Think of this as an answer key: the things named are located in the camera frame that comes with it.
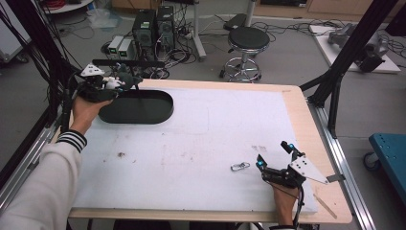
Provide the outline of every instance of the small metal object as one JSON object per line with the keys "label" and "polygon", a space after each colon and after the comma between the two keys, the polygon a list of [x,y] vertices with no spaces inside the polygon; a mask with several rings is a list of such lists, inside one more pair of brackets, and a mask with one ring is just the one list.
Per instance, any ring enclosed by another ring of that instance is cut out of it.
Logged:
{"label": "small metal object", "polygon": [[245,168],[250,167],[250,163],[247,162],[242,162],[241,164],[234,164],[231,166],[231,171],[235,172],[235,171],[240,171],[243,170]]}

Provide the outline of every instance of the aluminum frame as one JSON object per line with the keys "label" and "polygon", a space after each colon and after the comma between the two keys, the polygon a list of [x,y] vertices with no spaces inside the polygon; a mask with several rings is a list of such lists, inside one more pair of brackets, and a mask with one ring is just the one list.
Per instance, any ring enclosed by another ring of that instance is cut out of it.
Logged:
{"label": "aluminum frame", "polygon": [[363,230],[375,230],[376,227],[373,223],[368,207],[358,189],[340,143],[328,130],[328,114],[326,113],[326,110],[322,107],[316,107],[313,104],[309,104],[309,107],[314,109],[319,120],[320,129],[325,134],[324,137],[328,144],[330,156],[334,160],[336,172],[342,174],[346,178],[340,183],[344,188],[344,192],[346,192],[348,203],[351,204],[350,208],[354,212],[359,226]]}
{"label": "aluminum frame", "polygon": [[39,155],[42,148],[51,142],[57,131],[56,122],[48,128],[44,127],[34,143],[31,145],[30,150],[24,156],[18,167],[10,176],[3,189],[0,191],[0,218],[3,212],[9,207],[12,199],[15,197],[25,180],[35,169],[39,162]]}

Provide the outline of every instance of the black and white striped cuff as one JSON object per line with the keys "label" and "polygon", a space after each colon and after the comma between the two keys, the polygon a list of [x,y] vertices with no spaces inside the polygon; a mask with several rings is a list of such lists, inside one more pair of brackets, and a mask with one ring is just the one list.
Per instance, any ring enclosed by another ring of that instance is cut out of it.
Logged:
{"label": "black and white striped cuff", "polygon": [[57,143],[59,143],[59,142],[69,143],[73,147],[75,147],[79,153],[87,145],[86,138],[81,133],[79,133],[75,130],[72,130],[72,129],[60,134],[59,137],[57,138],[56,142]]}

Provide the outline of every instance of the white bracket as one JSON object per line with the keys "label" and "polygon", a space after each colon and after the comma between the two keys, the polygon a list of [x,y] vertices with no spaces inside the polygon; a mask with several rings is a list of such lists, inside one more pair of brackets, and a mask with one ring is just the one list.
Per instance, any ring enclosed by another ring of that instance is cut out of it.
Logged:
{"label": "white bracket", "polygon": [[82,77],[89,77],[89,76],[96,76],[96,75],[103,75],[104,71],[99,69],[93,64],[88,64],[86,68],[80,73]]}
{"label": "white bracket", "polygon": [[328,180],[322,173],[311,163],[311,161],[304,155],[298,157],[290,163],[290,167],[302,176],[316,180],[323,184],[328,184]]}

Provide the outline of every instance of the hand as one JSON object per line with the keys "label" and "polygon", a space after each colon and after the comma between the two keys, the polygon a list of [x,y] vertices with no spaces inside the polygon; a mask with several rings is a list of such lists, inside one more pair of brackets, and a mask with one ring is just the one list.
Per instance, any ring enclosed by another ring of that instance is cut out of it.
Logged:
{"label": "hand", "polygon": [[111,102],[113,101],[89,103],[85,99],[77,96],[73,105],[74,122],[71,125],[71,129],[84,135],[87,129],[92,125],[95,117],[99,114],[101,108]]}
{"label": "hand", "polygon": [[289,189],[282,185],[271,183],[274,188],[274,199],[277,205],[278,224],[293,225],[292,210],[299,195],[298,189]]}

